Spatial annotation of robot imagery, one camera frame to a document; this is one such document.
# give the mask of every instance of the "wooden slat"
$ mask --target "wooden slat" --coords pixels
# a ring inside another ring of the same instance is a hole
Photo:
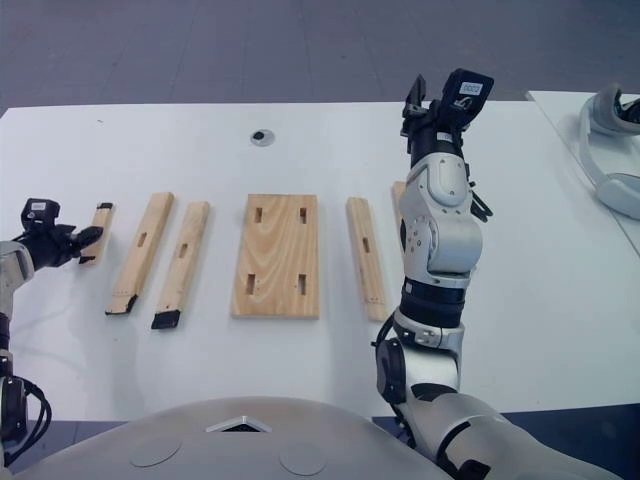
[[[398,239],[400,239],[400,225],[402,224],[402,214],[400,213],[400,197],[404,193],[405,182],[393,183],[393,208],[396,213],[396,223],[398,224]],[[400,250],[402,250],[402,240],[400,240]]]
[[[102,227],[102,236],[96,243],[89,245],[80,252],[81,265],[95,265],[100,262],[102,251],[104,250],[104,246],[109,238],[109,228],[111,227],[113,211],[113,203],[101,203],[96,208],[96,213],[93,215],[91,226]]]
[[[249,195],[231,313],[318,316],[315,195]]]
[[[191,286],[208,215],[207,202],[193,202],[187,207],[169,273],[151,324],[154,330],[178,325]]]
[[[347,200],[347,213],[367,316],[371,320],[384,321],[388,316],[387,305],[369,202],[364,198],[351,197]]]
[[[107,314],[129,313],[142,293],[144,281],[151,268],[172,204],[172,193],[151,195],[118,280],[113,287]]]

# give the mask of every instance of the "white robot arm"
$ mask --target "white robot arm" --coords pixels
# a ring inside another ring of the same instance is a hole
[[[491,210],[472,191],[462,132],[478,115],[493,79],[451,74],[442,100],[422,107],[418,77],[403,112],[411,171],[400,199],[405,280],[400,305],[374,346],[378,391],[411,446],[456,479],[613,479],[552,450],[482,401],[458,393],[470,275],[482,250],[473,216]],[[394,329],[397,337],[385,340]]]

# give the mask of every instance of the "wooden plank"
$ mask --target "wooden plank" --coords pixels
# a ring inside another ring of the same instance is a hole
[[[318,317],[315,195],[249,195],[231,314]]]
[[[113,203],[104,202],[98,205],[96,213],[93,215],[92,227],[102,227],[102,236],[93,245],[80,252],[80,265],[96,265],[100,262],[102,251],[109,238],[111,219],[113,218]]]
[[[105,313],[121,314],[131,311],[136,299],[142,293],[172,204],[172,193],[151,195],[118,280],[113,287],[111,304]]]
[[[367,315],[371,320],[384,321],[388,317],[387,305],[369,202],[365,198],[351,197],[347,200],[347,213]]]
[[[402,250],[402,239],[400,238],[400,225],[402,224],[402,214],[400,213],[400,197],[404,193],[405,182],[393,182],[393,208],[396,213],[396,223],[398,224],[398,239],[400,240],[400,250]]]
[[[191,286],[208,215],[207,202],[193,202],[187,206],[169,273],[151,324],[154,330],[175,328],[178,325]]]

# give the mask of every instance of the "round metal grommet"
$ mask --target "round metal grommet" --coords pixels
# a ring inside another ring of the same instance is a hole
[[[169,460],[181,446],[182,440],[178,438],[154,438],[138,445],[131,453],[129,461],[134,467],[152,467]]]
[[[251,134],[251,143],[256,147],[268,147],[276,140],[276,135],[271,130],[257,130]]]
[[[316,475],[327,465],[327,457],[320,447],[311,443],[288,445],[280,452],[280,465],[294,475]]]

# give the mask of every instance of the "label sticker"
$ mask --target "label sticker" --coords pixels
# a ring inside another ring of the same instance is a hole
[[[450,133],[447,133],[447,132],[436,133],[436,140],[453,143],[453,137],[451,136]]]
[[[480,95],[482,92],[481,83],[462,82],[460,85],[460,93],[464,95]]]

